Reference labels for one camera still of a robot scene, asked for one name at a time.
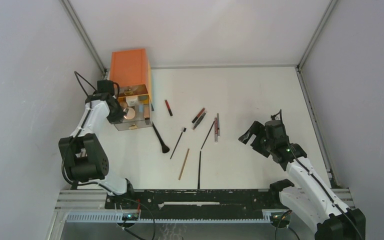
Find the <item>small white cardboard box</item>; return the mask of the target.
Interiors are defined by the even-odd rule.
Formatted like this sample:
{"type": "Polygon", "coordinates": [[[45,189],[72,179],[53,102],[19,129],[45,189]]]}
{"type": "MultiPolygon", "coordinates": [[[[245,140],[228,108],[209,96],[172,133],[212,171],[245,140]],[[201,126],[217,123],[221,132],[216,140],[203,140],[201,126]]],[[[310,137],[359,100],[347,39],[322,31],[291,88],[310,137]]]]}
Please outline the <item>small white cardboard box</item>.
{"type": "Polygon", "coordinates": [[[139,102],[139,97],[137,95],[126,96],[125,102],[127,103],[128,107],[133,108],[139,102]]]}

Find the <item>orange yellow blue drawer box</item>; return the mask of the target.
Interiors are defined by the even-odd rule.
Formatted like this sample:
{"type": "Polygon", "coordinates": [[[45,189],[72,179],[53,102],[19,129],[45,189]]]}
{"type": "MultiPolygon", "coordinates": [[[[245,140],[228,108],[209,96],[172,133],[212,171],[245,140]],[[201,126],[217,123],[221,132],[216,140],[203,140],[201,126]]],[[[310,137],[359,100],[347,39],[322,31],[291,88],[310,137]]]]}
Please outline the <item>orange yellow blue drawer box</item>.
{"type": "Polygon", "coordinates": [[[132,120],[122,119],[114,124],[118,131],[136,130],[152,126],[152,73],[147,51],[144,48],[115,51],[111,56],[109,80],[118,83],[118,102],[127,108],[127,96],[138,96],[139,102],[133,107],[136,116],[132,120]],[[150,119],[144,119],[144,105],[149,104],[150,119]]]}

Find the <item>square foundation bottle black cap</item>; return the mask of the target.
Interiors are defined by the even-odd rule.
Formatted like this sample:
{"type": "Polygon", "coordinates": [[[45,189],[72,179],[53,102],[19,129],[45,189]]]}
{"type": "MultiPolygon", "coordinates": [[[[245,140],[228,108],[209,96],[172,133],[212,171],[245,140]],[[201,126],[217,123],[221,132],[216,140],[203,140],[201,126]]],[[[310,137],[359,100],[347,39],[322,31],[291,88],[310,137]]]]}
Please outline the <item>square foundation bottle black cap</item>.
{"type": "Polygon", "coordinates": [[[149,104],[143,105],[143,117],[145,120],[149,120],[151,116],[151,109],[149,104]]]}

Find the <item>gold lid cream jar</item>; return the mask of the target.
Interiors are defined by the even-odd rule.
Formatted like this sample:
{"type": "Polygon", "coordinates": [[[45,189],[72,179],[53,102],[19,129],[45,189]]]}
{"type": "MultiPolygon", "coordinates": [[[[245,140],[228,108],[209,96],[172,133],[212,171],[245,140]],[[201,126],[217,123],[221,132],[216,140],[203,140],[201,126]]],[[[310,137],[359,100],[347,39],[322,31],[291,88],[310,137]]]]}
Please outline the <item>gold lid cream jar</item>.
{"type": "Polygon", "coordinates": [[[133,107],[127,107],[123,110],[124,112],[124,119],[126,120],[133,120],[136,117],[136,111],[133,107]]]}

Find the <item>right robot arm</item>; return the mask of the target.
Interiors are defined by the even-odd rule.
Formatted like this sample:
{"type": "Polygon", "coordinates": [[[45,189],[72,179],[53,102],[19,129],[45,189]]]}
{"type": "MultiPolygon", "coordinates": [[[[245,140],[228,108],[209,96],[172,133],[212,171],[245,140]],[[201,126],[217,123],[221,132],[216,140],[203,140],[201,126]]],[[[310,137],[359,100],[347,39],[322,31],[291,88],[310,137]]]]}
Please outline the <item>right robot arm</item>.
{"type": "Polygon", "coordinates": [[[270,185],[269,203],[275,208],[287,207],[314,233],[316,240],[364,240],[366,217],[341,200],[320,178],[297,143],[291,143],[282,120],[262,124],[254,121],[238,138],[264,157],[272,157],[289,178],[270,185]]]}

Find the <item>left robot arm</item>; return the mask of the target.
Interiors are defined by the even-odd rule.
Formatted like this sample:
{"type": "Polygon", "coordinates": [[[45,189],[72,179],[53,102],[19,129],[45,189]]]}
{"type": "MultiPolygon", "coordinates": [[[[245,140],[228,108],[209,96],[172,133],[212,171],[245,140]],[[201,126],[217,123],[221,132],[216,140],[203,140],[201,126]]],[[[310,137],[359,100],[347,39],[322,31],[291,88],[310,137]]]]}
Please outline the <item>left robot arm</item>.
{"type": "Polygon", "coordinates": [[[58,147],[62,157],[61,172],[73,187],[97,185],[117,202],[129,209],[136,203],[133,185],[110,171],[109,159],[99,141],[99,132],[105,122],[117,124],[126,115],[117,100],[118,83],[99,80],[93,94],[87,95],[85,111],[72,134],[61,138],[58,147]]]}

